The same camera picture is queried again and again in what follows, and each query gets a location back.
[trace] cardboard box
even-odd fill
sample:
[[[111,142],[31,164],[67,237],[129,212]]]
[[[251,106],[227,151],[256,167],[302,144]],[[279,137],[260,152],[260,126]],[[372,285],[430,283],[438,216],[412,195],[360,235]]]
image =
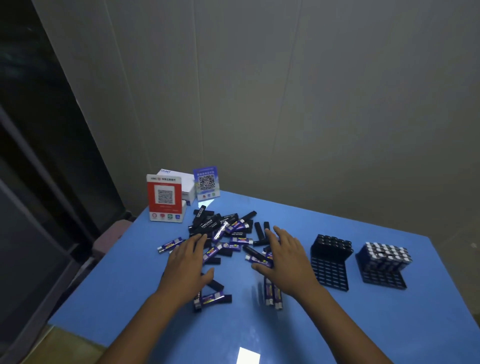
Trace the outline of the cardboard box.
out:
[[[193,174],[176,172],[174,170],[165,170],[163,168],[159,170],[157,174],[164,176],[170,175],[181,177],[181,198],[182,200],[187,201],[188,206],[193,204],[193,200],[196,197],[195,179],[193,177]]]
[[[181,177],[147,174],[151,221],[183,222],[187,202],[182,199]]]

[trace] person's right hand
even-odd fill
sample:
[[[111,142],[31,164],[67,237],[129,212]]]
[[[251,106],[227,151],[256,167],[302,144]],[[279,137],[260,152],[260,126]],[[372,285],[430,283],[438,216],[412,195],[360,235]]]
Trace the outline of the person's right hand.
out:
[[[269,229],[265,229],[265,234],[270,240],[274,267],[253,263],[252,268],[271,280],[281,291],[298,300],[302,294],[308,294],[320,284],[299,240],[278,226],[273,229],[280,237],[280,243]]]

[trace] hand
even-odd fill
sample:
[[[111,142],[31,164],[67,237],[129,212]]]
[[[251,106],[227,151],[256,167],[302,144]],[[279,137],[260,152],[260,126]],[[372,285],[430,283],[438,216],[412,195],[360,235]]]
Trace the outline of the hand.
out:
[[[213,279],[213,268],[203,276],[200,275],[206,240],[206,234],[192,236],[177,246],[168,257],[165,272],[154,294],[170,297],[176,309],[193,300],[196,294]]]
[[[265,229],[265,234],[270,240],[274,267],[268,268],[253,263],[252,268],[298,301],[303,294],[310,292],[312,287],[318,287],[320,284],[299,240],[278,226],[274,226],[273,229],[280,237],[280,243],[269,229]]]

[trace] forearm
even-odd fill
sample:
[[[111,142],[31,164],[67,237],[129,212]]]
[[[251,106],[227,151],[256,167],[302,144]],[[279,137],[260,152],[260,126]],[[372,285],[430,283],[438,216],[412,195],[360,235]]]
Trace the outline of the forearm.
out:
[[[298,301],[325,339],[337,363],[391,363],[324,287],[318,284]]]
[[[151,295],[97,364],[145,363],[176,311],[166,295]]]

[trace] gray wall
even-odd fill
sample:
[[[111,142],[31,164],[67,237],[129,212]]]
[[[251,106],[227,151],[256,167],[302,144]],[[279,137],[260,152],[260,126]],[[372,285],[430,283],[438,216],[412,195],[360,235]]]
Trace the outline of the gray wall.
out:
[[[435,244],[479,213],[476,0],[34,3],[134,213],[146,173],[208,165]]]

